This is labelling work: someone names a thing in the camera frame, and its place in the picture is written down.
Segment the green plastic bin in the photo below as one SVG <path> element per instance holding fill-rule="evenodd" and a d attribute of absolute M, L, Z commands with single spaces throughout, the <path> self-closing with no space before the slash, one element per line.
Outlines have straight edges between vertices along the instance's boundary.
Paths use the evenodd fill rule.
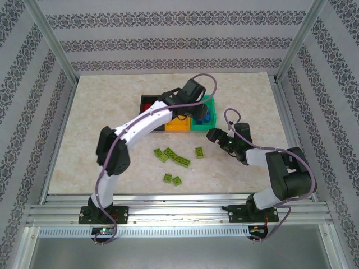
<path fill-rule="evenodd" d="M 211 120 L 209 123 L 202 123 L 202 125 L 198 125 L 196 120 L 191 119 L 190 130 L 191 131 L 199 131 L 199 132 L 207 132 L 209 129 L 215 128 L 217 123 L 217 113 L 215 107 L 215 99 L 211 98 L 209 101 L 205 103 L 207 106 L 211 108 Z"/>

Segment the orange plastic bin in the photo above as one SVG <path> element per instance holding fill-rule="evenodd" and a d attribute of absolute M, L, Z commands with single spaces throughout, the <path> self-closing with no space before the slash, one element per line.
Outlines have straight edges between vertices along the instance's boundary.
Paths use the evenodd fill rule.
<path fill-rule="evenodd" d="M 187 116 L 178 116 L 165 124 L 166 132 L 187 132 L 190 130 L 191 118 Z"/>

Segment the black plastic bin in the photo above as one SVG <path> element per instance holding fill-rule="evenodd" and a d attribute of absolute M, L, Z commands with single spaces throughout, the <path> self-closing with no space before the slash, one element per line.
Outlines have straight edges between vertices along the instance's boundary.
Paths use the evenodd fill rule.
<path fill-rule="evenodd" d="M 140 111 L 139 114 L 144 112 L 144 105 L 145 104 L 151 104 L 153 105 L 154 102 L 158 99 L 159 95 L 141 95 L 141 101 L 140 101 Z M 165 131 L 165 125 L 162 124 L 161 126 L 157 127 L 153 130 L 153 132 L 164 132 Z"/>

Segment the grey metal panel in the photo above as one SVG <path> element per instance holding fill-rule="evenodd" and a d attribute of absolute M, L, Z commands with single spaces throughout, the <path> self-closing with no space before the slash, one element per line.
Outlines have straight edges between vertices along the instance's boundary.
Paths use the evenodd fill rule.
<path fill-rule="evenodd" d="M 41 238 L 29 269 L 331 269 L 322 246 L 245 238 Z"/>

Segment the aluminium side rail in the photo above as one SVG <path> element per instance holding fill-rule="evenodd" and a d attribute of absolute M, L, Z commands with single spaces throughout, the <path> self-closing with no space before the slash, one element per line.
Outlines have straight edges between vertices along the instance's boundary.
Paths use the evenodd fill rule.
<path fill-rule="evenodd" d="M 295 128 L 295 122 L 292 117 L 290 107 L 287 102 L 286 95 L 281 84 L 278 84 L 274 76 L 269 75 L 269 82 L 277 105 L 278 113 L 283 126 L 284 134 L 288 147 L 300 147 L 303 152 L 304 148 Z"/>

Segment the aluminium front rail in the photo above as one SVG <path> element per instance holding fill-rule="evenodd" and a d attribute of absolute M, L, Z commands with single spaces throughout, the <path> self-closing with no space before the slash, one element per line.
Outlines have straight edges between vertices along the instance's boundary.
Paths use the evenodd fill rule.
<path fill-rule="evenodd" d="M 129 207 L 129 226 L 218 226 L 229 223 L 223 206 L 245 203 L 247 193 L 115 195 L 114 204 Z M 32 205 L 26 226 L 77 226 L 88 196 L 51 194 Z M 289 203 L 287 225 L 332 224 L 326 202 L 313 198 Z"/>

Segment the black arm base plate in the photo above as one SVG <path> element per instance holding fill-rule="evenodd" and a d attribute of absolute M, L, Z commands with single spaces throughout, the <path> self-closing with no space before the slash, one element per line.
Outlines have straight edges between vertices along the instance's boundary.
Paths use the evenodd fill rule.
<path fill-rule="evenodd" d="M 127 206 L 112 206 L 106 208 L 106 212 L 116 222 L 116 224 L 127 224 L 128 222 Z M 99 208 L 91 209 L 89 206 L 81 207 L 79 214 L 79 224 L 113 224 L 113 221 Z"/>
<path fill-rule="evenodd" d="M 277 223 L 279 221 L 278 214 L 275 214 L 275 208 L 267 208 L 264 210 L 249 209 L 245 205 L 228 205 L 222 206 L 222 210 L 228 212 L 230 223 Z"/>

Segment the aluminium frame post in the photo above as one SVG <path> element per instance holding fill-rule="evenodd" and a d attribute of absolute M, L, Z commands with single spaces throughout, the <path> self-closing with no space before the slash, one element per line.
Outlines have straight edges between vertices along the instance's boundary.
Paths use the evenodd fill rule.
<path fill-rule="evenodd" d="M 318 18 L 321 10 L 325 6 L 327 0 L 314 0 L 308 13 L 303 18 L 303 22 L 293 39 L 293 42 L 289 46 L 288 52 L 284 56 L 276 74 L 274 75 L 274 81 L 276 84 L 280 83 L 283 79 L 284 75 L 286 74 L 287 70 L 289 69 L 290 65 L 292 64 L 296 54 L 298 53 L 300 47 L 302 46 L 303 42 L 305 41 L 310 29 L 312 28 L 314 22 Z"/>
<path fill-rule="evenodd" d="M 79 78 L 76 75 L 76 72 L 69 61 L 68 57 L 65 54 L 64 49 L 62 48 L 58 38 L 56 37 L 50 23 L 48 22 L 44 12 L 39 6 L 37 0 L 22 0 L 28 9 L 29 13 L 31 14 L 32 18 L 34 19 L 36 25 L 38 26 L 39 30 L 41 31 L 44 39 L 46 40 L 47 44 L 53 51 L 54 55 L 56 56 L 57 60 L 59 61 L 62 69 L 64 70 L 66 76 L 69 78 L 73 85 L 77 85 Z"/>

